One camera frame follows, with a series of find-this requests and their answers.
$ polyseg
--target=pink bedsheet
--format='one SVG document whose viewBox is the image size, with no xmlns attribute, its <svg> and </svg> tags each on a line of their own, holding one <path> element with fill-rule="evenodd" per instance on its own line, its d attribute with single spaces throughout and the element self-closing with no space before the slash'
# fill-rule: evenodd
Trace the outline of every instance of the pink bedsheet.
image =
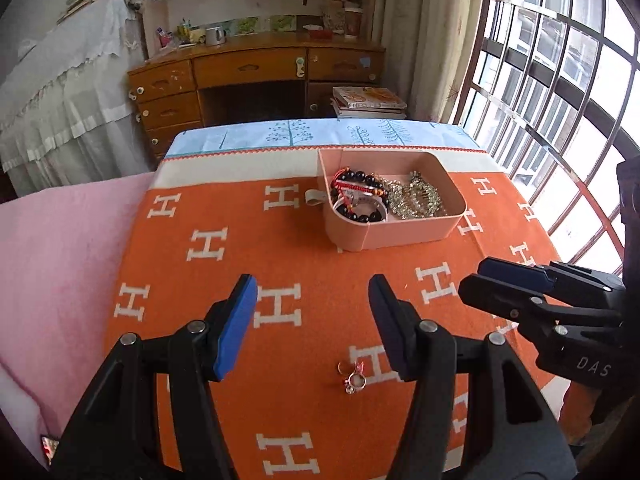
<svg viewBox="0 0 640 480">
<path fill-rule="evenodd" d="M 113 283 L 153 173 L 0 205 L 0 362 L 60 436 L 103 359 Z"/>
</svg>

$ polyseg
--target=blue tablecloth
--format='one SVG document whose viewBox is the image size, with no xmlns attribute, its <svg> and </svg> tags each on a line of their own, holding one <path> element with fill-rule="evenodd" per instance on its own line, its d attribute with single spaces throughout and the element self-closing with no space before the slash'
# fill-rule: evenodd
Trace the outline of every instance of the blue tablecloth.
<svg viewBox="0 0 640 480">
<path fill-rule="evenodd" d="M 459 126 L 386 119 L 299 119 L 188 130 L 175 137 L 172 156 L 286 146 L 441 146 L 478 150 Z"/>
</svg>

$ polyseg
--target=orange tablecloth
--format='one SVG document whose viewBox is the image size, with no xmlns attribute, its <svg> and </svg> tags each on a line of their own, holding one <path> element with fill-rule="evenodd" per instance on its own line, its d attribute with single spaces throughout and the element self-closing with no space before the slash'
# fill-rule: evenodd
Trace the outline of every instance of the orange tablecloth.
<svg viewBox="0 0 640 480">
<path fill-rule="evenodd" d="M 369 480 L 388 471 L 414 386 L 390 370 L 370 313 L 367 282 L 377 272 L 451 333 L 505 333 L 544 386 L 552 376 L 535 367 L 533 346 L 511 322 L 465 306 L 456 288 L 489 255 L 523 264 L 558 255 L 487 154 L 430 151 L 464 195 L 466 217 L 445 240 L 361 253 L 336 248 L 321 209 L 305 205 L 305 191 L 317 187 L 313 148 L 164 161 L 120 268 L 105 350 L 124 332 L 167 335 L 201 319 L 241 273 L 254 275 L 254 324 L 236 368 L 212 385 L 232 459 L 240 477 L 252 479 Z M 368 384 L 348 396 L 336 365 L 355 356 Z M 451 450 L 463 443 L 466 391 L 459 376 Z M 178 466 L 166 377 L 158 399 L 164 460 Z"/>
</svg>

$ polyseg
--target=silver bolt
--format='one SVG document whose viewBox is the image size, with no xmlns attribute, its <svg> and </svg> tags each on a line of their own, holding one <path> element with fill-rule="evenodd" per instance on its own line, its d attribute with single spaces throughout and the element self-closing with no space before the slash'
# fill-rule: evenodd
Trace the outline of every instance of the silver bolt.
<svg viewBox="0 0 640 480">
<path fill-rule="evenodd" d="M 136 342 L 137 336 L 132 332 L 127 332 L 120 336 L 120 344 L 124 346 L 133 345 Z"/>
<path fill-rule="evenodd" d="M 491 332 L 489 334 L 489 342 L 494 345 L 504 345 L 506 343 L 506 339 L 500 332 Z"/>
<path fill-rule="evenodd" d="M 191 332 L 192 334 L 199 334 L 200 332 L 202 332 L 205 328 L 207 327 L 207 325 L 205 325 L 204 321 L 200 321 L 199 319 L 197 319 L 196 321 L 191 321 L 188 325 L 187 325 L 187 330 L 189 332 Z"/>
<path fill-rule="evenodd" d="M 438 324 L 431 319 L 425 319 L 420 322 L 420 330 L 423 332 L 434 333 L 438 329 Z"/>
</svg>

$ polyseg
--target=pink box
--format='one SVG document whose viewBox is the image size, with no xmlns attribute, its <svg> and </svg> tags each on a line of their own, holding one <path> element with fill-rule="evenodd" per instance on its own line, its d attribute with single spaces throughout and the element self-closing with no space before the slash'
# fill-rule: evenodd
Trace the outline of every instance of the pink box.
<svg viewBox="0 0 640 480">
<path fill-rule="evenodd" d="M 466 211 L 466 202 L 438 158 L 431 153 L 391 150 L 319 150 L 318 184 L 327 195 L 331 179 L 341 168 L 377 173 L 392 180 L 407 181 L 411 171 L 420 171 L 424 179 L 438 189 L 447 216 L 399 220 L 389 214 L 386 222 L 361 224 L 323 205 L 324 227 L 329 239 L 351 252 L 442 240 L 458 225 Z"/>
</svg>

